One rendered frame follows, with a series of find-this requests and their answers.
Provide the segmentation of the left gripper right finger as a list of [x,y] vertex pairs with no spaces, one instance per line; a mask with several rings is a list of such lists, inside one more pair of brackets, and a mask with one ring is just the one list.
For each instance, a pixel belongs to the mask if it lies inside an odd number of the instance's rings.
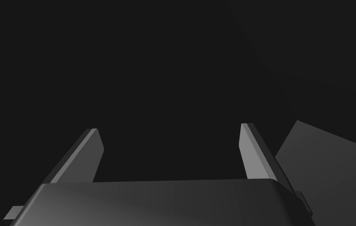
[[294,191],[291,182],[254,124],[241,124],[238,147],[248,179],[272,179],[290,192]]

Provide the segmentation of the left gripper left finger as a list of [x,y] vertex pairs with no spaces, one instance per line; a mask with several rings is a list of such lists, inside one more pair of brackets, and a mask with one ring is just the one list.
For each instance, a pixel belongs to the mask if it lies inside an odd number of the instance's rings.
[[93,182],[103,152],[98,129],[86,129],[42,184]]

